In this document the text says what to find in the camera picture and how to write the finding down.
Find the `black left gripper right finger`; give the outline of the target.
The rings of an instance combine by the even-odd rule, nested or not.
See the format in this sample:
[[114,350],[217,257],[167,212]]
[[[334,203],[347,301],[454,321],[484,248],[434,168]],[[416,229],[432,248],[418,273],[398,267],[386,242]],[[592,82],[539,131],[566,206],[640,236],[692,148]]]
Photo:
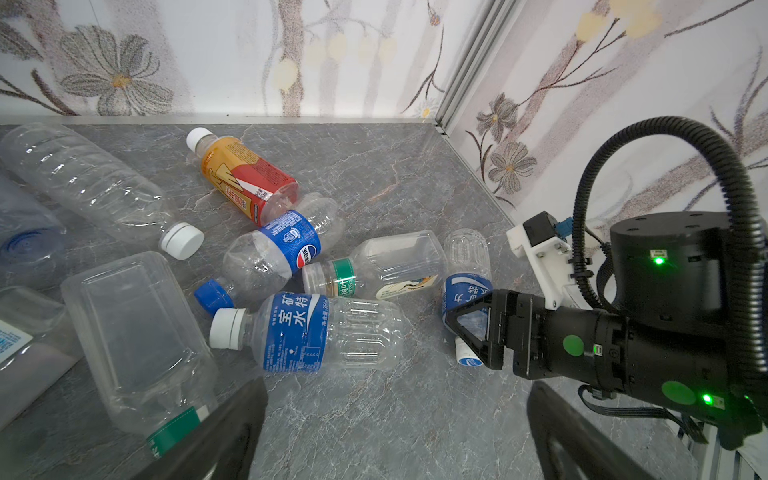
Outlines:
[[546,383],[532,384],[526,411],[546,480],[651,477]]

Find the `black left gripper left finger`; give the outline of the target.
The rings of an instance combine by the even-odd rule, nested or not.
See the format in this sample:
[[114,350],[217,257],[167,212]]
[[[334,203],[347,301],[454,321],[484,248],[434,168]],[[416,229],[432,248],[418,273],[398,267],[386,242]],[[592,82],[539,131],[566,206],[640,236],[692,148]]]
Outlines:
[[264,379],[248,381],[169,453],[134,477],[247,480],[268,401]]

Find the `Pepsi blue label bottle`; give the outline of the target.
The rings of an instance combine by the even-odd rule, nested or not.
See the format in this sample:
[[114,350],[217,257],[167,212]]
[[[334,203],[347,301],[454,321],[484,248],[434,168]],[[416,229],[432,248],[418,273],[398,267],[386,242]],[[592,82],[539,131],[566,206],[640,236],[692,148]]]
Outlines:
[[245,308],[284,289],[292,277],[341,238],[346,222],[338,203],[311,193],[264,226],[233,241],[218,277],[200,285],[194,298],[213,316]]

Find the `Pocari Sweat bottle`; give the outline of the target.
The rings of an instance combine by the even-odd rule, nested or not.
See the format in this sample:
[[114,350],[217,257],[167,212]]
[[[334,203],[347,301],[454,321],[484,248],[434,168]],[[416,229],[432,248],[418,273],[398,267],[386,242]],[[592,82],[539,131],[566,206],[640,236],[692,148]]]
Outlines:
[[[458,229],[450,233],[443,245],[447,259],[446,279],[442,288],[442,320],[446,312],[475,300],[492,290],[492,272],[485,237],[474,229]],[[476,310],[459,317],[459,322],[474,336],[484,339],[488,312]],[[465,367],[480,367],[482,361],[460,337],[455,336],[455,356]]]

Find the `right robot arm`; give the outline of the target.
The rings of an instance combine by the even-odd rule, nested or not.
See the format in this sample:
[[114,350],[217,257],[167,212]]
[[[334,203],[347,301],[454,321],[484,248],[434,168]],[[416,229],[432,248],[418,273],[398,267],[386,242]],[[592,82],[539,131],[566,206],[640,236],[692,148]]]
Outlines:
[[542,212],[513,228],[513,253],[526,257],[541,294],[490,289],[459,292],[445,322],[492,370],[510,364],[528,380],[566,377],[593,412],[676,422],[703,442],[700,423],[717,427],[721,446],[740,448],[763,427],[740,387],[728,348],[723,212],[642,215],[613,225],[597,287],[612,301],[578,298],[574,223]]

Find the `untouched water blue label bottle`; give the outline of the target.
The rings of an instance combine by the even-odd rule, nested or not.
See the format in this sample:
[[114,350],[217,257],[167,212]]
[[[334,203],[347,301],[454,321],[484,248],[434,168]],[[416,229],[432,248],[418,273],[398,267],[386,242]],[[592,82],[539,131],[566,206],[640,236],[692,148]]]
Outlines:
[[1,426],[67,373],[83,351],[64,304],[25,286],[1,289]]

